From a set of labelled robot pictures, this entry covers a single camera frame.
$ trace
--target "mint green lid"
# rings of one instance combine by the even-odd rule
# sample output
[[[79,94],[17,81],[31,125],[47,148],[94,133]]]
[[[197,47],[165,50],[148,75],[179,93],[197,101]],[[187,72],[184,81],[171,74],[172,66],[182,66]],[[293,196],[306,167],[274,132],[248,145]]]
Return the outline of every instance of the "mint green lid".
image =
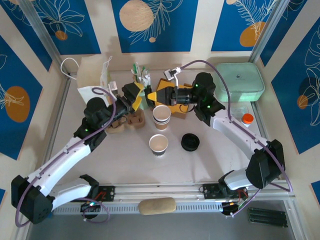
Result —
[[[219,63],[216,68],[231,93],[259,93],[265,90],[261,74],[254,63]],[[216,72],[213,79],[218,88],[226,92],[226,88]]]

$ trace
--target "orange bottle cap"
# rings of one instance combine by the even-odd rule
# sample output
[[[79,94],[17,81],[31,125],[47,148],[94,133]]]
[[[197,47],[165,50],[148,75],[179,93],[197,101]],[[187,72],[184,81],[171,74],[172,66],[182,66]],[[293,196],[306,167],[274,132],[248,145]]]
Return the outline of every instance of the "orange bottle cap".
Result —
[[[252,124],[254,121],[254,116],[252,116],[250,113],[246,113],[245,115],[243,115],[242,117],[242,122],[244,124]]]

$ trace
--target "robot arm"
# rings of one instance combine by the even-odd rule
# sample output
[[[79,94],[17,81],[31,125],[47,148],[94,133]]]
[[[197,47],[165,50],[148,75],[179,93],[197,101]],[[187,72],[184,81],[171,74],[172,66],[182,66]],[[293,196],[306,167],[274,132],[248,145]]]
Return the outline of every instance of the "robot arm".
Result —
[[[111,121],[121,119],[124,115],[135,112],[140,103],[143,85],[126,84],[122,91],[124,96],[115,101],[115,115]],[[57,182],[80,160],[93,152],[105,139],[105,131],[91,136],[110,122],[113,105],[106,106],[100,97],[90,99],[84,110],[85,118],[73,134],[67,145],[39,169],[23,178],[18,175],[11,182],[11,203],[19,209],[32,223],[42,222],[52,210],[62,204],[78,198],[94,198],[98,194],[99,183],[88,175],[82,175],[73,182],[56,185]],[[26,193],[21,207],[18,203]]]
[[[165,76],[170,79],[180,72],[167,70]],[[283,169],[285,161],[283,147],[277,140],[269,142],[267,139],[251,132],[242,123],[232,117],[225,106],[214,97],[216,85],[210,73],[201,72],[192,84],[192,88],[166,87],[150,93],[148,98],[165,105],[194,104],[195,115],[209,127],[218,130],[235,143],[250,160],[247,168],[231,171],[219,180],[221,196],[227,198],[234,195],[237,189],[255,186],[263,189],[277,178],[281,171],[272,157],[265,151],[267,147],[278,159]]]

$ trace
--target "table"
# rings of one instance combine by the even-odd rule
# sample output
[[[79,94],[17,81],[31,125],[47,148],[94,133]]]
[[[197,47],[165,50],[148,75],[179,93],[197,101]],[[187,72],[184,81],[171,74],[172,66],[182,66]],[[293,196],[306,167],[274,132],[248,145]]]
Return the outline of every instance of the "table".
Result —
[[[178,75],[180,83],[191,84],[199,72],[200,70],[184,70]],[[119,90],[132,81],[129,71],[111,72],[110,75],[117,82]],[[156,89],[160,78],[163,78],[163,71],[151,72],[152,89]],[[65,146],[80,126],[85,107],[77,90],[77,82],[72,80],[52,156]],[[232,103],[231,107],[244,107],[254,114],[250,102]],[[108,134],[100,146],[76,164],[59,183],[73,181],[83,174],[90,175],[100,184],[211,182],[217,181],[231,170],[244,168],[249,163],[233,142],[199,121],[194,112],[188,113],[186,119],[172,117],[168,128],[163,131],[154,126],[151,110],[145,110],[144,114],[146,124],[143,128]],[[256,121],[249,128],[259,133]],[[153,156],[149,149],[150,137],[159,133],[169,140],[168,149],[162,157]],[[181,147],[181,138],[186,133],[193,133],[200,139],[200,145],[194,152],[187,152]]]

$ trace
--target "black lid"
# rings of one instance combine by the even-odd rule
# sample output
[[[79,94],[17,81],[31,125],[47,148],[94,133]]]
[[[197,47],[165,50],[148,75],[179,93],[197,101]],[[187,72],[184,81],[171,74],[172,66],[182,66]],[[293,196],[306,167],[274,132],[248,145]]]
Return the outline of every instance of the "black lid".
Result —
[[[199,138],[192,133],[187,133],[183,135],[181,140],[181,146],[183,147],[184,150],[189,152],[193,152],[197,150],[199,144],[200,144]]]

